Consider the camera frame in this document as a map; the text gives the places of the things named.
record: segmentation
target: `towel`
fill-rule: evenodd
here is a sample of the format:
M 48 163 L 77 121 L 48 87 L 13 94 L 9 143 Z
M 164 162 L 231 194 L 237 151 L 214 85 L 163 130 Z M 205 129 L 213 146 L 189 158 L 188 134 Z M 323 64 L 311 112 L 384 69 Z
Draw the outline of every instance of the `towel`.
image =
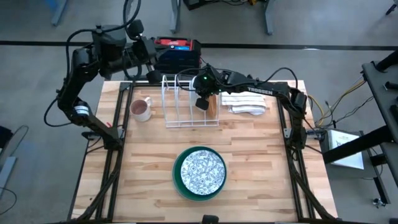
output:
M 229 106 L 228 111 L 232 113 L 248 112 L 252 115 L 260 115 L 266 112 L 266 101 L 261 94 L 242 93 L 221 93 L 221 104 Z

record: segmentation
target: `white wire dish rack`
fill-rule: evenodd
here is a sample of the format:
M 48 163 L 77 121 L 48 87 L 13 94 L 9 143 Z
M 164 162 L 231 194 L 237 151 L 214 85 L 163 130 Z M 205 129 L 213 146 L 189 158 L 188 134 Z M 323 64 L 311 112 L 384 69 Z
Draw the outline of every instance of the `white wire dish rack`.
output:
M 194 90 L 193 81 L 179 81 L 181 84 L 189 83 L 189 89 Z M 182 127 L 207 127 L 218 126 L 218 114 L 220 112 L 221 100 L 216 95 L 216 114 L 210 115 L 195 106 L 199 96 L 194 91 L 186 91 L 178 87 L 177 76 L 174 81 L 167 81 L 164 75 L 162 78 L 162 107 L 166 128 Z

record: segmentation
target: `white mug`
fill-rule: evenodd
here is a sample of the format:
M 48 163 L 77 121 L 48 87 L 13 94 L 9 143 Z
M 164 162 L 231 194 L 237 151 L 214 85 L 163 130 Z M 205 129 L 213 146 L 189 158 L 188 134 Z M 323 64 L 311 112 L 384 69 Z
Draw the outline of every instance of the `white mug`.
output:
M 147 97 L 144 100 L 136 100 L 130 105 L 130 112 L 132 117 L 136 121 L 144 122 L 149 120 L 152 115 L 152 111 L 150 110 L 150 106 L 152 106 L 152 99 Z

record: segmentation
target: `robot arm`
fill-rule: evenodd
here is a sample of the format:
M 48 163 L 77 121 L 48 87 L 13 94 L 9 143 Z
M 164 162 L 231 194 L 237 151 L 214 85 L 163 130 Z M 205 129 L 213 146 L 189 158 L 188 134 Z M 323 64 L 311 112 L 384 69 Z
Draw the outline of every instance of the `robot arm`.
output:
M 84 85 L 98 73 L 109 80 L 113 73 L 141 65 L 147 65 L 149 69 L 149 83 L 161 81 L 160 72 L 152 68 L 158 56 L 153 40 L 141 36 L 144 29 L 140 21 L 134 21 L 133 27 L 136 29 L 130 34 L 137 38 L 127 45 L 124 30 L 105 33 L 102 30 L 112 26 L 98 26 L 92 32 L 93 43 L 73 51 L 71 72 L 64 78 L 61 90 L 57 90 L 58 107 L 66 117 L 73 124 L 87 126 L 99 134 L 105 149 L 119 149 L 122 142 L 117 127 L 107 127 L 92 113 L 88 103 L 78 97 Z
M 201 96 L 197 99 L 196 106 L 203 110 L 208 108 L 207 98 L 210 95 L 219 94 L 223 91 L 227 93 L 250 91 L 276 97 L 292 117 L 289 145 L 297 150 L 305 147 L 307 133 L 303 127 L 303 120 L 305 119 L 307 96 L 300 90 L 289 87 L 286 82 L 262 82 L 253 79 L 250 75 L 245 77 L 243 74 L 234 71 L 219 73 L 211 65 L 206 65 L 195 78 L 193 87 L 196 93 Z

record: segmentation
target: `gray floor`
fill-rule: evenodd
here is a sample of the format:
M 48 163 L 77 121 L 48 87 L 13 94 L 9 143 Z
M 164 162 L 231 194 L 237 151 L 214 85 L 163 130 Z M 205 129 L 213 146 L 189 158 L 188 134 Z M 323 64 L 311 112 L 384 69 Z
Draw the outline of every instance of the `gray floor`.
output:
M 388 0 L 280 0 L 275 5 L 275 35 L 264 35 L 263 23 L 258 19 L 258 7 L 221 7 L 214 4 L 188 12 L 182 7 L 181 36 L 202 42 L 238 42 L 264 44 L 341 44 L 396 45 L 398 12 L 384 17 L 392 3 Z M 0 39 L 64 41 L 76 29 L 91 27 L 97 19 L 119 22 L 122 0 L 70 1 L 60 26 L 50 26 L 51 13 L 47 6 L 33 1 L 0 2 Z M 140 18 L 146 35 L 170 35 L 168 32 L 169 2 L 144 0 Z M 219 27 L 226 19 L 235 26 Z M 89 40 L 87 36 L 76 40 Z M 57 222 L 67 217 L 86 141 L 80 136 L 85 130 L 75 126 L 50 128 L 42 117 L 55 97 L 65 76 L 65 50 L 62 47 L 0 46 L 0 124 L 16 129 L 22 124 L 30 131 L 16 152 L 17 165 L 7 187 L 18 195 L 16 206 L 0 216 L 1 223 Z M 233 50 L 203 49 L 203 58 L 220 68 L 250 73 L 265 78 L 279 67 L 293 69 L 305 80 L 307 91 L 319 102 L 335 101 L 358 77 L 361 64 L 384 58 L 390 52 L 341 50 Z M 282 72 L 277 79 L 291 79 Z M 82 98 L 96 108 L 102 79 L 97 77 L 85 87 Z M 371 95 L 364 85 L 348 95 L 335 116 L 343 116 Z M 320 114 L 314 110 L 315 117 Z M 65 122 L 54 108 L 49 116 L 52 123 Z M 343 120 L 338 127 L 367 132 L 383 125 L 375 102 L 370 102 L 354 116 Z M 377 197 L 372 181 L 331 180 L 331 187 L 339 217 L 358 222 L 387 223 L 398 208 L 398 190 L 387 166 L 383 180 L 392 201 L 386 208 L 376 209 L 371 199 Z M 4 194 L 0 211 L 12 203 Z

